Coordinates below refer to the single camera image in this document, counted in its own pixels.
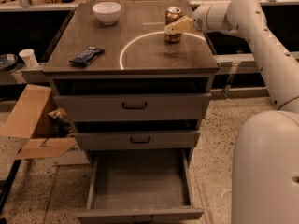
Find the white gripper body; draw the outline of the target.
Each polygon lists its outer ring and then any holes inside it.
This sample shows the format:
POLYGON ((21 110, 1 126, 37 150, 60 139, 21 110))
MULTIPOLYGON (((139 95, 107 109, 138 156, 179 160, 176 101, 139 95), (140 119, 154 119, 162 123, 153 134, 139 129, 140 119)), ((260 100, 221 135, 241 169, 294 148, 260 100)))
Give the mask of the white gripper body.
POLYGON ((205 4, 202 3, 193 13, 192 20, 195 29, 205 33, 231 30, 231 25, 226 18, 228 4, 205 4))

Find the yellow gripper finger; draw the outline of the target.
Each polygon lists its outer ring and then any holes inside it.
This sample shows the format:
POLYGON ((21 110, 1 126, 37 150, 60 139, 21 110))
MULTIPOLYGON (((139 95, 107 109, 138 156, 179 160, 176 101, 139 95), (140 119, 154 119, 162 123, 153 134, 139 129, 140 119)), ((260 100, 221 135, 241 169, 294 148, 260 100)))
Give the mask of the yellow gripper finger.
POLYGON ((189 32, 193 29, 193 19, 184 16, 164 27, 167 35, 175 35, 189 32))

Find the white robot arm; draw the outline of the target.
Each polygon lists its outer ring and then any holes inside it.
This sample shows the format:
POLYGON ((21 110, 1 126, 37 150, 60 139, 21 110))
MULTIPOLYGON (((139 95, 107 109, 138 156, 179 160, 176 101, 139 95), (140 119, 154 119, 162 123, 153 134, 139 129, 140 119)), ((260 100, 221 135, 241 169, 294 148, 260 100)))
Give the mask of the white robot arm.
POLYGON ((299 62, 273 35, 258 0, 202 4, 164 27, 246 40, 273 108, 249 118, 235 139, 231 224, 299 224, 299 62))

